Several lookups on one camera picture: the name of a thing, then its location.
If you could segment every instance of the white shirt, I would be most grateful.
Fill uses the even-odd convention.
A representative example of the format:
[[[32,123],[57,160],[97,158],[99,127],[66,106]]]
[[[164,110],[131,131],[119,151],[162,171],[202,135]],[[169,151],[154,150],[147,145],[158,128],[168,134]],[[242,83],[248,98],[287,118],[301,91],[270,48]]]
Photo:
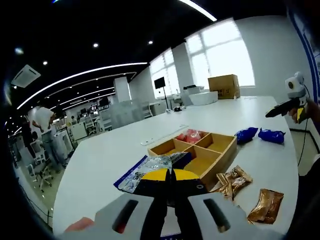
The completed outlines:
[[[36,124],[38,124],[44,132],[41,134],[45,134],[49,131],[51,131],[52,125],[50,125],[50,128],[48,129],[49,121],[52,115],[54,114],[53,111],[51,111],[48,108],[40,107],[34,114],[34,121]]]

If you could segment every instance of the wooden tray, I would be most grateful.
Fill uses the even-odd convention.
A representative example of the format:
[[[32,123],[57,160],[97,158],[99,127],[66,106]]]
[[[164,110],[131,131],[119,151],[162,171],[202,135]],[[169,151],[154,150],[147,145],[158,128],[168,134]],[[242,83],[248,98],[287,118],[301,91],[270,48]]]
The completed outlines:
[[[148,149],[150,156],[170,155],[177,152],[189,152],[192,160],[184,169],[197,174],[208,190],[218,182],[217,174],[224,173],[233,161],[237,149],[235,136],[205,133],[205,136],[190,144],[172,138],[158,146]]]

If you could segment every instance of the floor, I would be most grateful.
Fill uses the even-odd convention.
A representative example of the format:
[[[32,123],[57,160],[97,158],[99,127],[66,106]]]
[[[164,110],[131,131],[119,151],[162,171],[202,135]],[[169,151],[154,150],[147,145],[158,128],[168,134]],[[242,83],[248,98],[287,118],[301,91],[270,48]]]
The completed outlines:
[[[295,151],[296,151],[296,157],[297,157],[297,162],[299,161],[303,143],[304,143],[304,136],[305,134],[303,132],[295,132],[291,131],[292,139],[294,142],[295,146]],[[298,167],[299,174],[301,176],[305,175],[308,173],[310,168],[313,165],[313,161],[315,158],[315,155],[317,154],[317,149],[310,137],[310,135],[307,133],[306,138],[305,138],[305,146],[301,158],[300,165]],[[53,211],[54,211],[54,203],[56,199],[56,194],[58,191],[58,187],[60,184],[60,181],[63,177],[63,174],[65,170],[63,169],[60,173],[55,173],[55,171],[51,171],[51,175],[53,176],[53,180],[49,180],[52,184],[52,186],[48,186],[46,184],[43,185],[43,191],[41,192],[38,183],[33,181],[32,178],[29,177],[27,169],[21,165],[21,170],[26,176],[26,179],[28,180],[30,186],[33,188],[35,194],[38,196],[39,199],[42,200],[44,205],[48,208],[50,211],[50,215],[52,216]]]

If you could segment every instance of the desk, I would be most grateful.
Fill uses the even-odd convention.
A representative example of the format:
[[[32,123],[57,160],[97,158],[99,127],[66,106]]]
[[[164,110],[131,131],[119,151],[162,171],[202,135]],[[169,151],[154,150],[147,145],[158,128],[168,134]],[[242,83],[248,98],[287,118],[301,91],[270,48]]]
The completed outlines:
[[[113,183],[147,155],[147,148],[178,135],[173,133],[148,146],[140,144],[142,139],[166,132],[169,123],[225,135],[234,135],[248,127],[286,132],[284,145],[262,141],[256,136],[238,147],[238,154],[229,168],[239,165],[253,178],[253,183],[235,198],[235,203],[247,215],[256,206],[261,188],[284,193],[275,223],[257,225],[286,233],[297,203],[298,166],[285,118],[265,118],[266,112],[275,105],[275,99],[270,96],[219,100],[204,106],[188,106],[180,112],[163,113],[84,140],[75,150],[56,194],[54,234],[61,234],[82,217],[94,220],[98,210],[119,197],[122,193]]]

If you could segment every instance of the window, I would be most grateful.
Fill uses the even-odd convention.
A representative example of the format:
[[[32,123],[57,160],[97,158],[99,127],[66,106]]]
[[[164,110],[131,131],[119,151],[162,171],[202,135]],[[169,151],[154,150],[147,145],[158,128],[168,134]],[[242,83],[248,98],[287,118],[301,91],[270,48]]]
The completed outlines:
[[[216,23],[186,39],[193,78],[209,89],[208,77],[235,74],[239,85],[254,86],[255,78],[246,45],[236,23]]]
[[[150,74],[155,98],[162,98],[165,94],[173,95],[180,92],[174,56],[171,49],[168,49],[150,63]],[[155,80],[164,77],[165,93],[163,88],[155,88]]]

